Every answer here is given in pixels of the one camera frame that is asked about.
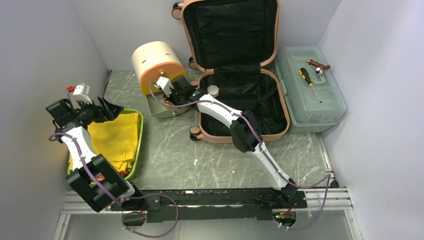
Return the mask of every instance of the cylindrical container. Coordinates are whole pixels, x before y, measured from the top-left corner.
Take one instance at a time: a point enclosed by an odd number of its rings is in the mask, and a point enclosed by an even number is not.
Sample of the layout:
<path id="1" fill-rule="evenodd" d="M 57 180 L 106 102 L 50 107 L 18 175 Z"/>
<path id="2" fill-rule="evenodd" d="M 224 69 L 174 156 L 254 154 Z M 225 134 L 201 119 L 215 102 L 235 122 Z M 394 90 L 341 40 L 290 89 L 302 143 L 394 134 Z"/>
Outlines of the cylindrical container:
<path id="1" fill-rule="evenodd" d="M 163 41 L 152 41 L 141 45 L 132 54 L 132 67 L 144 95 L 150 95 L 149 85 L 163 76 L 169 80 L 183 75 L 186 71 L 172 48 Z"/>

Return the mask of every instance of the clear plastic box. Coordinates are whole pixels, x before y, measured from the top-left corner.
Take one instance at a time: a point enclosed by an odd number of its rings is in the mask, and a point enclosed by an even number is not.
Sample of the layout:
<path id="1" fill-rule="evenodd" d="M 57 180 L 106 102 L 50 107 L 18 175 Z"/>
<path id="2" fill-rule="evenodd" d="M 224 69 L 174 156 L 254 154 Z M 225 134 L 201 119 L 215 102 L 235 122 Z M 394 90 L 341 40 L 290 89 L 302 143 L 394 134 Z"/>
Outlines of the clear plastic box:
<path id="1" fill-rule="evenodd" d="M 334 84 L 329 70 L 317 76 L 315 67 L 307 60 L 326 65 L 317 47 L 284 47 L 275 61 L 275 68 L 281 85 L 285 85 L 285 101 L 290 115 L 290 133 L 321 133 L 339 123 L 346 106 Z M 314 83 L 314 91 L 300 75 L 305 68 Z"/>

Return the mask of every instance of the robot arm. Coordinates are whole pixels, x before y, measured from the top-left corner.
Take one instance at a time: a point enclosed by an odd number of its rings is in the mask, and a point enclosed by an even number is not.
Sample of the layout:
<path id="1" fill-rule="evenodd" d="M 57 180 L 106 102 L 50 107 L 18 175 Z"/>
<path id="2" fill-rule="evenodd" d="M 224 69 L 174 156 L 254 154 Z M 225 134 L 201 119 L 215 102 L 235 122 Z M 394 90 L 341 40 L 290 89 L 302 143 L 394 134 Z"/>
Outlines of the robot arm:
<path id="1" fill-rule="evenodd" d="M 208 114 L 227 126 L 231 131 L 234 146 L 238 150 L 247 153 L 256 162 L 262 172 L 265 173 L 271 187 L 275 190 L 282 191 L 282 195 L 287 201 L 293 197 L 297 188 L 288 184 L 281 177 L 284 176 L 285 179 L 294 183 L 278 166 L 262 141 L 252 112 L 249 110 L 242 112 L 233 109 L 216 100 L 204 90 L 194 89 L 183 76 L 178 77 L 172 83 L 168 78 L 160 77 L 156 82 L 156 86 L 163 90 L 167 100 L 174 105 L 196 103 L 193 106 L 197 111 Z M 248 123 L 245 122 L 245 119 L 248 120 L 256 135 L 254 135 Z"/>
<path id="2" fill-rule="evenodd" d="M 97 98 L 100 105 L 96 105 L 88 97 L 88 91 L 89 86 L 84 84 L 79 84 L 74 89 L 73 97 L 80 108 L 74 109 L 68 99 L 61 99 L 45 109 L 54 118 L 56 140 L 66 144 L 72 158 L 72 172 L 66 176 L 67 182 L 93 210 L 100 212 L 113 202 L 104 189 L 116 200 L 129 196 L 141 196 L 141 193 L 130 182 L 124 180 L 103 155 L 95 153 L 87 131 L 88 125 L 92 122 L 103 123 L 115 120 L 124 108 L 107 102 L 102 96 Z M 86 169 L 93 176 L 99 174 L 104 176 L 104 180 L 99 182 L 101 186 L 90 185 L 95 179 L 89 177 Z M 131 201 L 119 203 L 127 206 L 134 204 Z"/>

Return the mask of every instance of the gray wall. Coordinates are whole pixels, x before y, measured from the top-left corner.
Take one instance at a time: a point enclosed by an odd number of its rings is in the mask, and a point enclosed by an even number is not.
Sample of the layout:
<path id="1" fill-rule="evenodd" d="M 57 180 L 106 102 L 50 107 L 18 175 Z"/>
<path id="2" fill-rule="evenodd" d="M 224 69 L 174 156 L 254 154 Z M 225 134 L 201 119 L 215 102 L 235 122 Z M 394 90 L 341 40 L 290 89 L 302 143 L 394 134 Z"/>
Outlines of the gray wall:
<path id="1" fill-rule="evenodd" d="M 68 150 L 44 108 L 81 82 L 102 94 L 107 69 L 70 1 L 2 0 L 0 76 L 0 239 L 51 239 Z"/>
<path id="2" fill-rule="evenodd" d="M 423 11 L 343 0 L 319 44 L 347 105 L 325 146 L 369 240 L 424 238 Z"/>
<path id="3" fill-rule="evenodd" d="M 182 0 L 71 0 L 88 28 L 108 69 L 133 69 L 131 56 L 139 46 L 164 41 L 183 65 L 191 56 L 182 22 L 171 16 Z M 341 0 L 279 0 L 278 44 L 316 46 Z"/>

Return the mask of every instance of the gray marble floor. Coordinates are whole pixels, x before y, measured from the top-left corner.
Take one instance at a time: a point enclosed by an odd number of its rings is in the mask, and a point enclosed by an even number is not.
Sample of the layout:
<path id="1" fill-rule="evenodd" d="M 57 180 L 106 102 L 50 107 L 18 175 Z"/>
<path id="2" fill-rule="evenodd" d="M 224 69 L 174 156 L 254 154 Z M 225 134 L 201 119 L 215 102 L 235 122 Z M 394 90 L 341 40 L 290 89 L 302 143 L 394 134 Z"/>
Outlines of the gray marble floor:
<path id="1" fill-rule="evenodd" d="M 151 117 L 134 71 L 112 71 L 105 98 L 144 116 L 140 157 L 132 178 L 140 189 L 269 187 L 254 161 L 232 144 L 190 140 L 189 128 L 198 125 L 194 110 L 167 119 Z M 266 146 L 299 185 L 314 184 L 326 174 L 315 133 L 287 133 Z"/>

